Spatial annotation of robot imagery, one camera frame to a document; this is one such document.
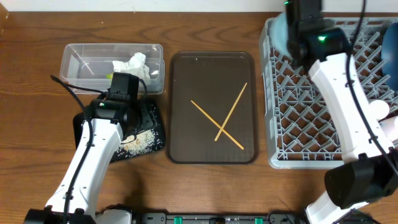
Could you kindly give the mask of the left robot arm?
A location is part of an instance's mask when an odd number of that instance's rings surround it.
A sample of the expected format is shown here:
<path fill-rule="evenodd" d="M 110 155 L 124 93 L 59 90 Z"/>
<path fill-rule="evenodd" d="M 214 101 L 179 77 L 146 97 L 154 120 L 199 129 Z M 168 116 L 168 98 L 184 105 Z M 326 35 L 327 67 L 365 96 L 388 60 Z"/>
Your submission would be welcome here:
<path fill-rule="evenodd" d="M 164 147 L 160 113 L 153 98 L 135 101 L 94 99 L 86 107 L 76 153 L 46 206 L 31 208 L 24 223 L 139 223 L 123 204 L 97 211 L 98 195 L 110 163 L 132 159 L 127 146 L 142 143 L 145 154 Z"/>

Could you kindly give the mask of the light blue bowl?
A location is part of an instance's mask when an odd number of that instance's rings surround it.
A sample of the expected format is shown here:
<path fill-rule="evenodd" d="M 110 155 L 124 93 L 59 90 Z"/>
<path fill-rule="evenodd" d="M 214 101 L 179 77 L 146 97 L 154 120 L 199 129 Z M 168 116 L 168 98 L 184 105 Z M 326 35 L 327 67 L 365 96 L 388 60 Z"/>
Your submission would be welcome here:
<path fill-rule="evenodd" d="M 279 14 L 274 18 L 270 28 L 269 37 L 274 48 L 280 53 L 287 57 L 291 57 L 288 50 L 288 25 L 287 25 L 287 15 L 285 12 Z"/>

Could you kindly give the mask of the white cup green inside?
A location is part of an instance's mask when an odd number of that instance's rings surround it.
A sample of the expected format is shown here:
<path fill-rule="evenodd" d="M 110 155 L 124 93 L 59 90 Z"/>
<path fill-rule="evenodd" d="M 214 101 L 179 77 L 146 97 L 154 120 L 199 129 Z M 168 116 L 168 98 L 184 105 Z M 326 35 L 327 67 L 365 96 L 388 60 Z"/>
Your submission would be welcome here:
<path fill-rule="evenodd" d="M 380 121 L 388 116 L 390 107 L 385 101 L 376 99 L 371 99 L 368 101 L 371 113 L 376 120 Z"/>

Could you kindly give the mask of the rice leftovers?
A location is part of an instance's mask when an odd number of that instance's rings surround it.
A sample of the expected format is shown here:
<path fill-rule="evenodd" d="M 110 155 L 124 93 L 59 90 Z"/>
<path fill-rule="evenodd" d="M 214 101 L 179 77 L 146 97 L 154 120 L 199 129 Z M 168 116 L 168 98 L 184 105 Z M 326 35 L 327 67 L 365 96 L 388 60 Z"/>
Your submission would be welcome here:
<path fill-rule="evenodd" d="M 158 131 L 145 131 L 134 135 L 131 133 L 116 149 L 111 162 L 132 159 L 153 152 L 160 151 L 165 146 L 165 133 L 160 117 L 160 129 Z"/>

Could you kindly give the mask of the white cup pink inside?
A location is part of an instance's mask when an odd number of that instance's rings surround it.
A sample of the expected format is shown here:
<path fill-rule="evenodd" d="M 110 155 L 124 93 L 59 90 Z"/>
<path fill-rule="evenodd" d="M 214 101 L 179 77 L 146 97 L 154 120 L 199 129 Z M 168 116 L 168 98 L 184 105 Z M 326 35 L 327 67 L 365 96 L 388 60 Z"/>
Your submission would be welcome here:
<path fill-rule="evenodd" d="M 381 129 L 385 133 L 385 135 L 393 142 L 396 143 L 398 136 L 397 136 L 397 123 L 398 117 L 391 117 L 379 122 Z"/>

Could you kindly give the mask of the dark blue plate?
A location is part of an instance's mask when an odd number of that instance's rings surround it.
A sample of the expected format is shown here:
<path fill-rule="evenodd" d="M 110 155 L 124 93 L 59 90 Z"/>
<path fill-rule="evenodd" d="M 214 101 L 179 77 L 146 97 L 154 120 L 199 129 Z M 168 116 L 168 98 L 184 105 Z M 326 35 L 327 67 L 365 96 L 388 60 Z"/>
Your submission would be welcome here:
<path fill-rule="evenodd" d="M 382 67 L 384 76 L 389 75 L 386 80 L 387 86 L 397 91 L 397 23 L 391 24 L 386 30 L 381 50 L 381 59 L 386 63 Z"/>

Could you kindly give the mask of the white napkin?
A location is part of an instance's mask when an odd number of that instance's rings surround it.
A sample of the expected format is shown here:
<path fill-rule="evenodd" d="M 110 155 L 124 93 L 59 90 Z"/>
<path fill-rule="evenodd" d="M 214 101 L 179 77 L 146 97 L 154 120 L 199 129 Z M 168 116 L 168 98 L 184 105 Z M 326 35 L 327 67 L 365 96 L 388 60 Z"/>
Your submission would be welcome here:
<path fill-rule="evenodd" d="M 135 53 L 128 62 L 113 60 L 114 72 L 129 73 L 143 80 L 150 80 L 149 67 L 145 64 L 146 56 L 143 53 Z"/>

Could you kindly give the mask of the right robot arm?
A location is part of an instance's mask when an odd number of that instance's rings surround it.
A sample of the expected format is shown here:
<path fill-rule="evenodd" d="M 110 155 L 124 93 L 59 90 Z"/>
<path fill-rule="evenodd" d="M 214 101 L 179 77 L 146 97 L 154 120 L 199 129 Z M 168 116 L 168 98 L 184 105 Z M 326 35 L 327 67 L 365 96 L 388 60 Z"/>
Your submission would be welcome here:
<path fill-rule="evenodd" d="M 397 151 L 369 112 L 352 46 L 340 28 L 288 31 L 287 48 L 317 86 L 344 164 L 326 172 L 325 192 L 305 210 L 309 223 L 337 223 L 397 190 Z"/>

